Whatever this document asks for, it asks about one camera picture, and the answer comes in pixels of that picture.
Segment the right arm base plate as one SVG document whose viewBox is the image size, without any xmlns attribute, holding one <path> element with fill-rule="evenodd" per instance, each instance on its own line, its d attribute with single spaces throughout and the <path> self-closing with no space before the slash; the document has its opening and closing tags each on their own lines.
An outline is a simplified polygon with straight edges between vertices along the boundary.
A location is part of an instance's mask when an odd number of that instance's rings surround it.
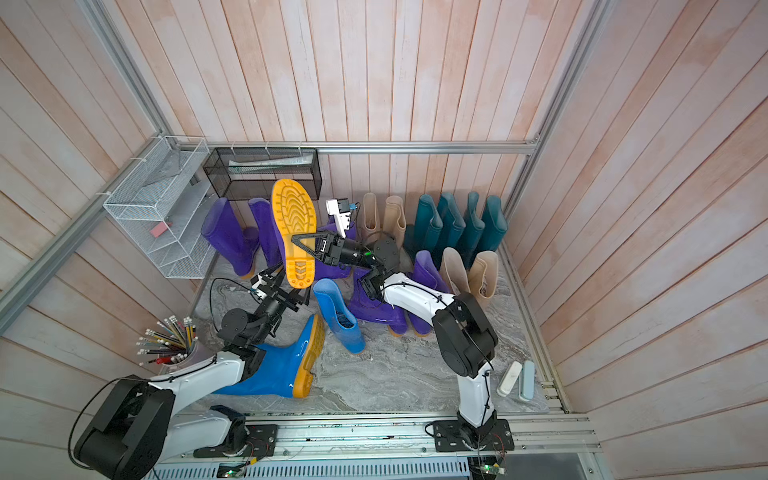
<svg viewBox="0 0 768 480">
<path fill-rule="evenodd" d="M 488 451 L 502 454 L 515 450 L 509 423 L 492 416 L 481 427 L 464 420 L 437 420 L 425 426 L 425 432 L 434 440 L 438 452 Z"/>
</svg>

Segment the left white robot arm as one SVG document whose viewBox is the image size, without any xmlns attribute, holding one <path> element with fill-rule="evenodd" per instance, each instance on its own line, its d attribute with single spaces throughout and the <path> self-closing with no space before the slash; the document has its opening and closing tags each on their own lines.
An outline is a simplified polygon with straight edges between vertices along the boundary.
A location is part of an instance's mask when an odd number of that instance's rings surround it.
<svg viewBox="0 0 768 480">
<path fill-rule="evenodd" d="M 310 319 L 299 339 L 287 347 L 266 343 L 285 310 L 297 310 L 300 290 L 281 284 L 282 266 L 254 278 L 251 292 L 259 306 L 249 313 L 229 311 L 218 332 L 224 348 L 209 359 L 165 375 L 121 377 L 106 385 L 108 395 L 81 435 L 68 438 L 68 455 L 77 467 L 109 479 L 141 479 L 168 458 L 192 452 L 228 457 L 263 457 L 268 439 L 246 424 L 244 414 L 216 405 L 200 415 L 182 410 L 209 394 L 308 396 L 311 369 L 324 333 Z"/>
</svg>

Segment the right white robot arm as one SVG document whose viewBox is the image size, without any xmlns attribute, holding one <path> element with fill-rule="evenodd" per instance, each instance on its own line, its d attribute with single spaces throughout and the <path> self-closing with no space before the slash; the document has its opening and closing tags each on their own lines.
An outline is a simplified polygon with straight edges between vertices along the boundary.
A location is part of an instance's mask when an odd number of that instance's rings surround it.
<svg viewBox="0 0 768 480">
<path fill-rule="evenodd" d="M 290 234 L 288 239 L 286 247 L 303 250 L 299 258 L 310 265 L 319 261 L 367 269 L 361 282 L 370 299 L 428 321 L 443 360 L 457 374 L 458 425 L 479 439 L 488 435 L 497 419 L 489 376 L 498 336 L 472 294 L 439 292 L 400 272 L 399 249 L 391 239 L 381 239 L 371 249 L 330 231 Z"/>
</svg>

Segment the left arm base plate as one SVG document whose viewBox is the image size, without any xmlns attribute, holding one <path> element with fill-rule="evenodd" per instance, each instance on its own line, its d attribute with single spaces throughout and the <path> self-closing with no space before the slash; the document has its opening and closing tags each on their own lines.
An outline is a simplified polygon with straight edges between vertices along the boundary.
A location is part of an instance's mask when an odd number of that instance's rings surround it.
<svg viewBox="0 0 768 480">
<path fill-rule="evenodd" d="M 277 424 L 248 424 L 244 414 L 224 405 L 212 406 L 209 413 L 225 417 L 231 424 L 223 440 L 196 449 L 195 458 L 249 457 L 260 460 L 274 455 Z"/>
</svg>

